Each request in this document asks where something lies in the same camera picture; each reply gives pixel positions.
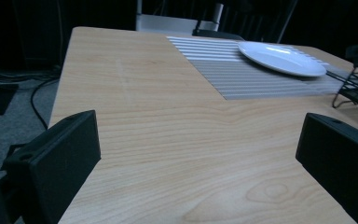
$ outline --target table surface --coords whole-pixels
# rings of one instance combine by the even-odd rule
[[[358,128],[333,97],[227,101],[165,35],[77,27],[50,126],[95,109],[102,159],[61,223],[354,223],[295,158],[307,112]]]

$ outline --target chair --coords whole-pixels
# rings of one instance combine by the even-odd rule
[[[206,7],[193,35],[279,43],[295,6],[296,0],[215,0],[216,28],[200,29]]]

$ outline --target striped placemat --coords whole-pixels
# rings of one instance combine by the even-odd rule
[[[295,77],[268,69],[246,58],[238,50],[236,41],[174,36],[168,39],[227,100],[330,94],[336,93],[342,85],[330,76]],[[293,47],[285,48],[311,57]],[[311,58],[338,79],[348,75]]]

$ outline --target floor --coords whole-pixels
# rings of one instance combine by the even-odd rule
[[[5,115],[0,116],[0,169],[10,147],[26,144],[45,131],[45,127],[31,106],[32,93],[40,83],[41,81],[36,80],[19,83],[20,88],[10,102]],[[52,82],[40,88],[34,95],[34,106],[47,124],[58,84],[58,80]],[[0,178],[5,174],[5,171],[0,170]]]

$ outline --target cable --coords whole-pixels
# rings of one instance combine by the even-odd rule
[[[42,87],[47,86],[47,84],[52,84],[56,81],[58,81],[59,79],[57,77],[51,78],[49,80],[46,80],[44,82],[42,82],[41,84],[39,84],[34,91],[32,92],[31,95],[31,107],[34,111],[34,113],[36,114],[36,116],[39,118],[40,122],[42,123],[43,127],[45,128],[45,130],[48,129],[48,124],[46,123],[46,121],[42,118],[42,116],[40,115],[39,111],[37,111],[36,106],[34,105],[34,96],[36,95],[37,91],[39,91]]]
[[[0,70],[0,83],[15,83],[27,80],[49,80],[53,77],[59,77],[61,68],[59,66],[52,70],[36,70],[36,71],[7,71]]]
[[[30,90],[34,90],[38,85],[39,84],[31,86],[31,87],[18,87],[18,86],[13,87],[13,85],[6,84],[6,85],[0,85],[0,90],[18,91],[18,92],[20,92],[20,91],[30,91]]]

